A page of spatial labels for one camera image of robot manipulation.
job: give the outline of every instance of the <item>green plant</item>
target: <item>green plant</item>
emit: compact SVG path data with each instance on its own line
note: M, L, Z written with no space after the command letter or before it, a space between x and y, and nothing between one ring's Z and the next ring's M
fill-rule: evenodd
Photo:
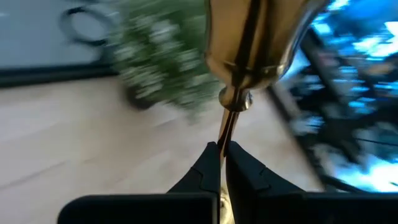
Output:
M119 4L121 25L111 35L116 70L138 98L189 112L213 98L218 83L203 59L201 0L130 0Z

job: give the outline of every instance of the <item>wooden floor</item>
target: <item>wooden floor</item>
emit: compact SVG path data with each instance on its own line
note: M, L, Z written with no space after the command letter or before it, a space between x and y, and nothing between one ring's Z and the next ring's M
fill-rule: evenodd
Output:
M55 223L86 194L165 192L218 135L215 101L196 124L175 109L129 107L115 78L0 90L0 223ZM320 185L265 96L235 141L305 190Z

